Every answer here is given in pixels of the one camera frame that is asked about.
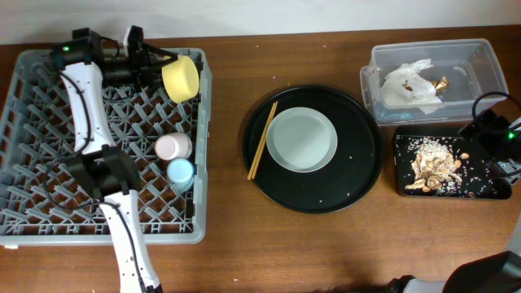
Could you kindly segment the black rectangular tray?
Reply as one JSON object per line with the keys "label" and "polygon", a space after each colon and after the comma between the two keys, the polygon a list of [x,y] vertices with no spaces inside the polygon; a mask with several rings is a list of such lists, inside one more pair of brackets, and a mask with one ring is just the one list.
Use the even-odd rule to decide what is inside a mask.
{"label": "black rectangular tray", "polygon": [[393,139],[396,190],[431,198],[508,199],[510,183],[494,178],[479,147],[454,127],[400,126]]}

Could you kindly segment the grey plastic dishwasher rack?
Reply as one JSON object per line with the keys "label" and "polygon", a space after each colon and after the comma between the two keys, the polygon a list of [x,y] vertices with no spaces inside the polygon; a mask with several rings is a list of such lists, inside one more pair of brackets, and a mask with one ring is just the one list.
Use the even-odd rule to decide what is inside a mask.
{"label": "grey plastic dishwasher rack", "polygon": [[[163,89],[103,91],[116,145],[136,162],[142,188],[138,215],[149,244],[195,244],[205,235],[208,125],[212,73],[206,54],[183,48],[199,70],[199,93],[184,103]],[[168,133],[184,133],[193,144],[195,182],[180,190],[168,180],[167,162],[154,150]],[[47,50],[22,52],[15,63],[1,118],[1,243],[3,246],[108,245],[101,210],[71,178],[57,157],[70,155],[74,128],[68,95]]]}

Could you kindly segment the grey round plate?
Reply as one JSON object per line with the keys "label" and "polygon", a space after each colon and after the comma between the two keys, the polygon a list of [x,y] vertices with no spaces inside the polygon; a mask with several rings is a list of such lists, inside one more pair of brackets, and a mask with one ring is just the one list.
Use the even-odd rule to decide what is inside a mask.
{"label": "grey round plate", "polygon": [[339,143],[329,118],[309,107],[292,107],[277,114],[267,132],[268,152],[281,167],[311,173],[325,167]]}

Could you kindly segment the yellow plastic bowl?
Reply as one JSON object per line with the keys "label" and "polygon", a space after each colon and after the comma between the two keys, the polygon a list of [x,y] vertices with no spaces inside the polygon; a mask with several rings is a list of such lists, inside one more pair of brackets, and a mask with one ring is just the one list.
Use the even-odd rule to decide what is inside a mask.
{"label": "yellow plastic bowl", "polygon": [[176,61],[161,69],[164,88],[175,103],[183,103],[194,98],[199,92],[199,72],[194,61],[186,55],[179,55]]}

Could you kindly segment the gold foil wrapper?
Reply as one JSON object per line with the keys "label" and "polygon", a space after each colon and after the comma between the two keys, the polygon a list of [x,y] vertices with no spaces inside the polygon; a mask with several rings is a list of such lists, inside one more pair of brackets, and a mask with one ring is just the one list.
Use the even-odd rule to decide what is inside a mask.
{"label": "gold foil wrapper", "polygon": [[449,80],[447,77],[441,77],[437,81],[431,81],[431,83],[434,86],[437,94],[443,93],[449,87]]}

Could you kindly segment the white paper napkin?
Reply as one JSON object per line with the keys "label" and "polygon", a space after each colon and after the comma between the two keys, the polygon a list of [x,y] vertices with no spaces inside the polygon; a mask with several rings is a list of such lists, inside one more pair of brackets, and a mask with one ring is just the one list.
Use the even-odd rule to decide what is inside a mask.
{"label": "white paper napkin", "polygon": [[425,115],[438,110],[441,100],[436,96],[435,86],[419,75],[422,70],[432,67],[431,59],[421,59],[403,63],[388,73],[380,90],[384,103],[391,108],[416,106]]}

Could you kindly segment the clear plastic waste bin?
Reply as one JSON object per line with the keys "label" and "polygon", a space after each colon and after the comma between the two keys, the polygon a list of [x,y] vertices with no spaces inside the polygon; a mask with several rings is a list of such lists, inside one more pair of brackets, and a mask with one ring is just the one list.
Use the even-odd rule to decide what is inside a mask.
{"label": "clear plastic waste bin", "polygon": [[[440,108],[425,115],[418,107],[391,108],[381,95],[385,76],[403,63],[431,59],[419,75],[428,81],[447,77],[449,87],[436,96]],[[471,119],[471,107],[482,94],[506,93],[506,80],[492,46],[485,39],[410,42],[375,46],[370,64],[360,73],[363,103],[379,125],[412,125]]]}

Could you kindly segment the pink plastic cup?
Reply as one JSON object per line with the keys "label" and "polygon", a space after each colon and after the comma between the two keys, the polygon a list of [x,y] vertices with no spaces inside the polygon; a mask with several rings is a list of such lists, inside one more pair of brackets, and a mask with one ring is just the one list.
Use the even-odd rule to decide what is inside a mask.
{"label": "pink plastic cup", "polygon": [[188,159],[193,151],[193,145],[186,134],[169,133],[156,140],[154,149],[162,160]]}

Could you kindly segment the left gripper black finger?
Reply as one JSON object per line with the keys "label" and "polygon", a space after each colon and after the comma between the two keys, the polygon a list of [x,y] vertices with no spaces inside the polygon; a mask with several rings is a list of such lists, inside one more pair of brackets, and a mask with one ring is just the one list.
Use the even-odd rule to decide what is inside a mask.
{"label": "left gripper black finger", "polygon": [[147,90],[157,90],[163,86],[161,70],[142,71],[141,88]]}
{"label": "left gripper black finger", "polygon": [[168,65],[178,61],[178,54],[172,51],[164,50],[149,44],[143,44],[142,48],[147,54],[147,60],[150,65]]}

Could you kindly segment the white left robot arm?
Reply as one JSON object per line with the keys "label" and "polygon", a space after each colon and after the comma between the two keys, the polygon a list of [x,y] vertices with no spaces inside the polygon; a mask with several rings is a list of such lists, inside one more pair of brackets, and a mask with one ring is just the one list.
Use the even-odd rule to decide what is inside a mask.
{"label": "white left robot arm", "polygon": [[177,55],[144,42],[143,30],[128,28],[114,59],[103,52],[104,37],[90,28],[53,47],[50,59],[68,93],[75,135],[74,152],[57,160],[101,208],[116,253],[122,292],[160,292],[138,215],[141,178],[135,161],[114,142],[103,87],[152,85],[154,76]]}

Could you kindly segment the peanut shells and rice waste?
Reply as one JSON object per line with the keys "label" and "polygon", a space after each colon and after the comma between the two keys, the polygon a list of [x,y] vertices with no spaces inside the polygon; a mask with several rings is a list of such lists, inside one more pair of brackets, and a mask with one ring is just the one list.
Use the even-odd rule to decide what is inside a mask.
{"label": "peanut shells and rice waste", "polygon": [[400,135],[395,147],[406,195],[478,198],[495,191],[484,160],[460,138]]}

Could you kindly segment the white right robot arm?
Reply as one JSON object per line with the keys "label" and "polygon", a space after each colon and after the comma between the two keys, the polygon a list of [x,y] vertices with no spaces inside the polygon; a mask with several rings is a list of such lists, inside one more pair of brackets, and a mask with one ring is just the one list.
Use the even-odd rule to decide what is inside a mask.
{"label": "white right robot arm", "polygon": [[[472,122],[458,130],[484,158],[482,165],[492,172],[485,177],[511,191],[520,180],[520,125],[487,109],[472,114]],[[459,266],[443,282],[427,282],[412,275],[391,280],[386,292],[519,292],[520,224],[504,252]]]}

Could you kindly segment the light blue plastic cup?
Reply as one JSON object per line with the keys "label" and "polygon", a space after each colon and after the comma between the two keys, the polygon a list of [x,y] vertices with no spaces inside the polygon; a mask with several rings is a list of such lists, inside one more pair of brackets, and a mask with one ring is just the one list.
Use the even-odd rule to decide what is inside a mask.
{"label": "light blue plastic cup", "polygon": [[178,191],[188,191],[194,184],[195,167],[187,159],[174,159],[167,167],[167,177],[169,182],[173,183]]}

